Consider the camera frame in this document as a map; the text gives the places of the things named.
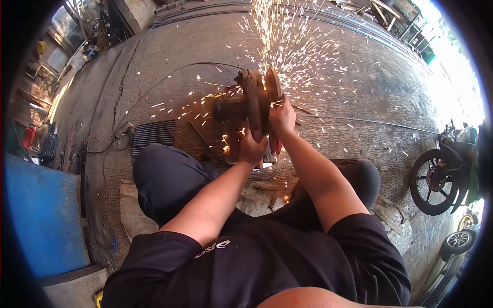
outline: red object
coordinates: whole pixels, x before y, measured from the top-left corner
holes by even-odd
[[[22,145],[25,148],[30,147],[34,143],[34,137],[36,132],[36,126],[34,124],[29,124],[29,127],[24,131],[24,137],[22,139]]]

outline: black wheel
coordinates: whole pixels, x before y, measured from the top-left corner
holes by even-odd
[[[474,238],[467,230],[454,232],[447,236],[440,249],[440,257],[447,261],[451,255],[458,255],[468,251],[474,244]]]
[[[414,163],[409,178],[411,196],[425,214],[440,215],[454,202],[459,179],[437,171],[458,168],[456,159],[438,149],[425,152]]]

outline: hand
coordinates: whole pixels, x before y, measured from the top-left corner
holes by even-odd
[[[296,113],[286,94],[282,95],[282,106],[273,105],[269,112],[269,123],[274,133],[281,138],[293,132]]]
[[[258,165],[264,158],[265,149],[267,148],[267,139],[262,138],[260,143],[253,140],[250,130],[248,118],[245,123],[245,137],[240,142],[240,156],[238,161],[244,161],[252,164],[254,167]]]

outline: black t-shirt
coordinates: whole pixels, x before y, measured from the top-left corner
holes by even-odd
[[[257,219],[205,249],[175,232],[136,236],[106,282],[103,307],[246,308],[300,286],[395,306],[406,306],[411,291],[402,257],[376,217],[348,216],[328,234]]]

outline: person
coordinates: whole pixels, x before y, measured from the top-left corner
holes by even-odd
[[[378,171],[365,160],[328,160],[294,132],[295,120],[284,95],[269,122],[299,183],[291,202],[260,217],[235,208],[267,146],[248,127],[239,161],[221,175],[178,149],[143,149],[134,181],[141,209],[160,229],[133,238],[106,282],[102,307],[256,307],[300,287],[406,306],[411,283],[402,257],[368,211]]]

